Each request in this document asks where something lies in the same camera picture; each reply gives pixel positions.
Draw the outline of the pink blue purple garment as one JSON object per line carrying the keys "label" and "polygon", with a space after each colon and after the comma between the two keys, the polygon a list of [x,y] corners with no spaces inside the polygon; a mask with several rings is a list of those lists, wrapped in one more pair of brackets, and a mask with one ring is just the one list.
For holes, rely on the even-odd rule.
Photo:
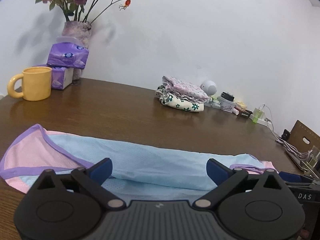
{"label": "pink blue purple garment", "polygon": [[89,168],[104,158],[112,161],[103,188],[125,202],[132,200],[195,201],[216,187],[207,176],[213,158],[229,168],[243,167],[251,174],[272,167],[250,154],[217,155],[188,152],[124,141],[82,137],[31,126],[9,146],[1,160],[1,177],[21,192],[28,192],[46,169],[68,174]]}

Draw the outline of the brown perforated board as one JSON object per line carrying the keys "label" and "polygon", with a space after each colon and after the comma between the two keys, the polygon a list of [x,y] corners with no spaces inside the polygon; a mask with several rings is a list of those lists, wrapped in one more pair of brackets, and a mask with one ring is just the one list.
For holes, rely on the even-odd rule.
{"label": "brown perforated board", "polygon": [[295,146],[299,152],[308,152],[313,147],[319,149],[320,138],[315,132],[301,121],[297,120],[290,132],[289,144]]}

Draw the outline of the dark brown small box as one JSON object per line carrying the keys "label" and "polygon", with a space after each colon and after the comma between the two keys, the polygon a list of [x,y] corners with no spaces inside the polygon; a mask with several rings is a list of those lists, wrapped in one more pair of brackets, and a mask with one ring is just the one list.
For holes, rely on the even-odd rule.
{"label": "dark brown small box", "polygon": [[243,118],[249,118],[253,114],[253,112],[247,108],[247,105],[241,101],[235,103],[234,109],[237,110],[239,112],[238,115]]}

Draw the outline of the clear plastic container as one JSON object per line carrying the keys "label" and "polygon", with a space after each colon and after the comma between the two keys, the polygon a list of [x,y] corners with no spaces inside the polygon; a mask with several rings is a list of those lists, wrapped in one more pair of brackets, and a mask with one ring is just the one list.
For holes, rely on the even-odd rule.
{"label": "clear plastic container", "polygon": [[218,96],[217,98],[211,98],[209,103],[210,103],[211,107],[213,107],[215,109],[220,109],[220,110],[228,112],[228,113],[232,113],[232,111],[235,107],[234,102],[229,101],[229,100],[222,98],[220,96]]}

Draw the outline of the green perfume bottle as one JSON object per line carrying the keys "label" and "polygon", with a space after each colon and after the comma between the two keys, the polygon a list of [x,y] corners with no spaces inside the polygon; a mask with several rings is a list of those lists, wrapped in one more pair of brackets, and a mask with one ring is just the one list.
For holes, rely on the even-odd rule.
{"label": "green perfume bottle", "polygon": [[253,119],[252,121],[256,124],[258,122],[258,120],[262,117],[262,115],[264,114],[264,107],[265,104],[262,104],[261,106],[259,106],[258,108],[255,108],[253,111]]}

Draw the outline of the small black box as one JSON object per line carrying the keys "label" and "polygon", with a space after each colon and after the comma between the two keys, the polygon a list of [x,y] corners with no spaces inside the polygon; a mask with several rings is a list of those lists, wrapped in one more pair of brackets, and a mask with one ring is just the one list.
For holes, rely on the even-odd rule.
{"label": "small black box", "polygon": [[234,101],[234,95],[233,94],[230,94],[228,92],[222,92],[221,93],[221,97],[228,100],[228,101],[231,101],[233,102]]}

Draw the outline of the white round lamp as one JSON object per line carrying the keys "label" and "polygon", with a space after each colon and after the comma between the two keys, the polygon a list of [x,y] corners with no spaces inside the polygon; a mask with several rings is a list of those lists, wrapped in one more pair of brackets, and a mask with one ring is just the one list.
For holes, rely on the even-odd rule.
{"label": "white round lamp", "polygon": [[208,95],[208,96],[212,96],[215,95],[217,93],[217,87],[216,87],[216,83],[214,81],[204,81],[201,85],[200,88]]}

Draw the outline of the folded pink floral cloth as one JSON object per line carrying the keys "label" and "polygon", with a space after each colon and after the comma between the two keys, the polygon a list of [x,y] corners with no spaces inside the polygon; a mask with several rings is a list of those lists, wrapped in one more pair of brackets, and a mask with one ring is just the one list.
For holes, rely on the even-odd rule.
{"label": "folded pink floral cloth", "polygon": [[193,83],[185,82],[172,76],[163,76],[162,83],[165,90],[174,94],[177,98],[193,103],[205,103],[209,101],[209,96]]}

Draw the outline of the folded cream green-flower cloth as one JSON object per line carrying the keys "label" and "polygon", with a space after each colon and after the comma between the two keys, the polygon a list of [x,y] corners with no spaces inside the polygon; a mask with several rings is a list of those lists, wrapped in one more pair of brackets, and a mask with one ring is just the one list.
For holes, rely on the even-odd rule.
{"label": "folded cream green-flower cloth", "polygon": [[171,92],[168,92],[163,85],[157,88],[156,97],[159,99],[162,105],[174,109],[195,113],[204,111],[203,103],[190,102],[188,100],[178,98]]}

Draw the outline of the lower purple tissue pack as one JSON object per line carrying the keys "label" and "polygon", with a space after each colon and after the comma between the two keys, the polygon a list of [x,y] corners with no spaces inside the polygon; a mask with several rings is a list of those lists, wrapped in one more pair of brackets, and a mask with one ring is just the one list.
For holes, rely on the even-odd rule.
{"label": "lower purple tissue pack", "polygon": [[73,68],[50,67],[52,69],[51,88],[55,90],[64,90],[73,80]]}

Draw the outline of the purple tissue pack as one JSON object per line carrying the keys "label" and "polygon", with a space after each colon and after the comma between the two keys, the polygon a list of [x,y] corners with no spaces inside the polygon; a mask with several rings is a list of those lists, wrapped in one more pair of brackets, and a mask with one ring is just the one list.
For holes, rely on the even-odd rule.
{"label": "purple tissue pack", "polygon": [[52,69],[51,88],[55,90],[64,90],[73,80],[73,68],[50,67]]}
{"label": "purple tissue pack", "polygon": [[89,50],[70,42],[53,44],[47,64],[54,67],[66,67],[84,69],[86,66]]}

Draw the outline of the yellow ceramic mug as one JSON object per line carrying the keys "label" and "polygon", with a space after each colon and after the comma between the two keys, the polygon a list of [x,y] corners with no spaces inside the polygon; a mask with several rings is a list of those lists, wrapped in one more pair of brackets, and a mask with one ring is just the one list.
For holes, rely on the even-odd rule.
{"label": "yellow ceramic mug", "polygon": [[[15,84],[22,80],[22,91],[16,92]],[[12,98],[23,98],[27,101],[41,101],[51,95],[52,69],[39,66],[24,69],[13,76],[7,84],[7,93]]]}

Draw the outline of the upper purple tissue pack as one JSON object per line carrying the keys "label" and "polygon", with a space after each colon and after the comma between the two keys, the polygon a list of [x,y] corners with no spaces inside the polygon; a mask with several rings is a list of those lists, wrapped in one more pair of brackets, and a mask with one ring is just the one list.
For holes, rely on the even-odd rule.
{"label": "upper purple tissue pack", "polygon": [[66,67],[84,69],[86,66],[89,50],[70,42],[53,44],[47,64],[54,67]]}

